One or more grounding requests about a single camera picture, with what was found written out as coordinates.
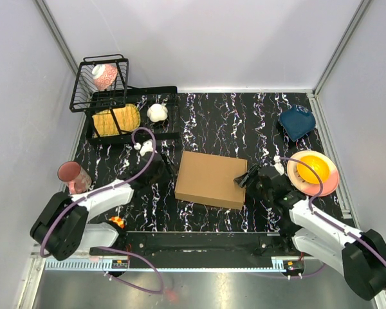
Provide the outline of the brown cardboard box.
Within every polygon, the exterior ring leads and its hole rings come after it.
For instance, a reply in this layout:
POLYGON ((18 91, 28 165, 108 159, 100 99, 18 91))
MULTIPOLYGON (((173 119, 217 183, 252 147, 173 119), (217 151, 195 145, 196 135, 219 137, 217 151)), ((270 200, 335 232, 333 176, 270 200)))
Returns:
POLYGON ((245 159, 183 151, 174 190, 178 200, 206 206, 242 209, 246 189, 234 179, 248 170, 245 159))

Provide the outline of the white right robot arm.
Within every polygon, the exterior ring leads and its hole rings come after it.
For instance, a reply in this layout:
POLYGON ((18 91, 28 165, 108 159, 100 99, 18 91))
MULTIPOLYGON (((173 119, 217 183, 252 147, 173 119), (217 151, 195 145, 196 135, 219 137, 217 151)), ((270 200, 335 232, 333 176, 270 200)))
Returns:
POLYGON ((386 242, 381 234, 363 232, 323 212, 272 166, 255 165, 234 182, 279 216, 283 253, 299 251, 320 260, 366 301, 386 290, 386 242))

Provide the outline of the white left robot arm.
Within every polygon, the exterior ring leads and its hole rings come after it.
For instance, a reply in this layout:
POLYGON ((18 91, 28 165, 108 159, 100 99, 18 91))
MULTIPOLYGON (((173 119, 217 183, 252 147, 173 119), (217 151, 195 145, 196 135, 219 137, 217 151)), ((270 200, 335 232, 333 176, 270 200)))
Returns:
POLYGON ((123 228, 111 221, 90 223, 93 218, 119 206, 127 205, 136 193, 156 183, 167 183, 176 168, 165 153, 148 152, 142 157, 147 168, 134 180, 117 179, 101 188, 70 196, 55 193, 30 229, 30 237, 41 245, 43 256, 63 261, 77 250, 104 247, 113 255, 125 250, 123 228))

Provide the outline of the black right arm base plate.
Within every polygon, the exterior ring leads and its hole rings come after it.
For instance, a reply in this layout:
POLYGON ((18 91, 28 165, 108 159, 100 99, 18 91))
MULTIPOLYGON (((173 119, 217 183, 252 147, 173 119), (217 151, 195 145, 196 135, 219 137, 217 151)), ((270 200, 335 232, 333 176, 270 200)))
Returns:
POLYGON ((312 255, 295 248, 289 238, 276 232, 260 233, 256 252, 261 256, 289 256, 296 258, 312 258, 312 255))

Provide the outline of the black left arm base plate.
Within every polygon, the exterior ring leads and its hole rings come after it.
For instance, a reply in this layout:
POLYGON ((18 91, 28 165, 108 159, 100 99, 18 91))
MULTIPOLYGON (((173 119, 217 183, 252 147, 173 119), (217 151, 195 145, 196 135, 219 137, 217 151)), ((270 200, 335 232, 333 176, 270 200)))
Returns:
POLYGON ((126 232, 110 246, 144 257, 229 260, 260 254, 264 234, 246 232, 126 232))

